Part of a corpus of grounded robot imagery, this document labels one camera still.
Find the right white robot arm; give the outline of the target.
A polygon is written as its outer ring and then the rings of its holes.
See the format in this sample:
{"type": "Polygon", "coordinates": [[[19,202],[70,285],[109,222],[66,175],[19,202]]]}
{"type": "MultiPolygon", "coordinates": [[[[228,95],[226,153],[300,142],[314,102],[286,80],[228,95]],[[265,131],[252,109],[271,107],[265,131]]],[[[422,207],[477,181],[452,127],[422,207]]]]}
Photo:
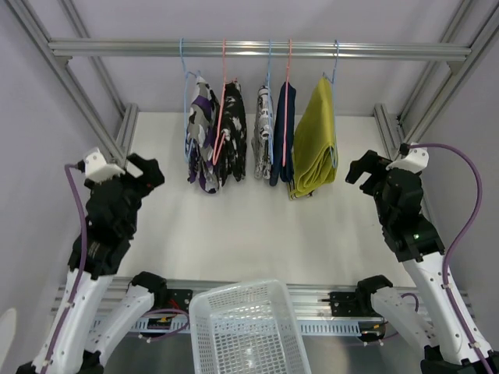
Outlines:
{"type": "Polygon", "coordinates": [[[480,333],[462,296],[451,285],[447,250],[437,229],[422,213],[420,179],[428,152],[403,146],[405,157],[391,161],[372,150],[353,161],[345,180],[372,196],[385,243],[414,282],[426,307],[424,319],[405,304],[384,276],[357,285],[355,305],[364,315],[377,313],[421,355],[423,373],[496,373],[498,353],[480,333]]]}

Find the purple camouflage trousers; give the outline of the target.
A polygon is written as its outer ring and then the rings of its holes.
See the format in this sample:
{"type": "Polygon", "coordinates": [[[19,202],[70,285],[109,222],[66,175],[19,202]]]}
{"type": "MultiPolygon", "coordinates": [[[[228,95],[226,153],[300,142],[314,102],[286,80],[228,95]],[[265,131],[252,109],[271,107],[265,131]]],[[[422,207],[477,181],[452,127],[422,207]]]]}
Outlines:
{"type": "Polygon", "coordinates": [[[219,108],[219,100],[210,84],[198,76],[187,118],[188,182],[198,182],[208,194],[215,194],[219,190],[218,176],[212,162],[219,108]]]}

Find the olive yellow trousers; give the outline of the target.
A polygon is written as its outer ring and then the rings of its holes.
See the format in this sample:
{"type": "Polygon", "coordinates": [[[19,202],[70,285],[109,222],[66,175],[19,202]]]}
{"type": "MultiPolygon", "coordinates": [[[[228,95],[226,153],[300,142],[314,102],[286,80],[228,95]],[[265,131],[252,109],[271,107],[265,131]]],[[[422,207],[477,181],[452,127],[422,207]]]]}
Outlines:
{"type": "Polygon", "coordinates": [[[331,84],[322,77],[296,126],[292,150],[294,175],[288,184],[290,199],[310,196],[331,184],[338,169],[331,84]]]}

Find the white plastic basket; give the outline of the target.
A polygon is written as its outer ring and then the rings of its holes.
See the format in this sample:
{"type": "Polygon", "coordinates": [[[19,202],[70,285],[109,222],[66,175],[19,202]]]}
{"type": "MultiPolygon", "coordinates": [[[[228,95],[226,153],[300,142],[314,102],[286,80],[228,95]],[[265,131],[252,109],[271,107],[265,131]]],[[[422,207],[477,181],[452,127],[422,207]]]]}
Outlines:
{"type": "Polygon", "coordinates": [[[309,373],[291,295],[279,280],[213,288],[189,305],[197,373],[309,373]]]}

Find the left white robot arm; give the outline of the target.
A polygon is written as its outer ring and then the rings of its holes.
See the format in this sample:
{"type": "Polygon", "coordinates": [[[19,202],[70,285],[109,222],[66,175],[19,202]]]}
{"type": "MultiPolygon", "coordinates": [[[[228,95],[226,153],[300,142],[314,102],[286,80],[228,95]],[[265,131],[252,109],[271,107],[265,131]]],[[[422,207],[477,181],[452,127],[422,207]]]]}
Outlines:
{"type": "Polygon", "coordinates": [[[80,234],[73,243],[64,296],[47,340],[32,361],[18,367],[18,373],[102,373],[132,325],[147,312],[166,307],[165,279],[142,272],[105,322],[96,330],[91,328],[131,247],[143,199],[165,182],[156,159],[132,153],[127,161],[140,175],[109,164],[97,151],[65,166],[80,234]]]}

